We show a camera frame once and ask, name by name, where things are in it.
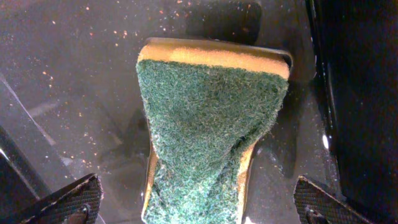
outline dark countertop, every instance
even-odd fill
[[[299,223],[299,174],[337,186],[304,0],[12,0],[0,2],[0,27],[0,72],[56,156],[31,148],[50,167],[37,173],[51,191],[98,173],[99,222],[141,223],[149,136],[135,64],[148,37],[220,39],[293,55],[277,124],[257,146],[246,223]],[[57,176],[57,166],[69,174]]]

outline scouring sponge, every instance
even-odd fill
[[[146,223],[241,223],[251,154],[274,124],[289,66],[280,54],[151,39],[137,74],[152,149]]]

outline green scouring pad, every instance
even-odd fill
[[[151,39],[137,73],[152,149],[146,223],[241,223],[251,154],[287,91],[277,52]]]

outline green abrasive fibers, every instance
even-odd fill
[[[240,68],[141,60],[157,161],[146,223],[236,223],[243,150],[274,124],[288,83]]]

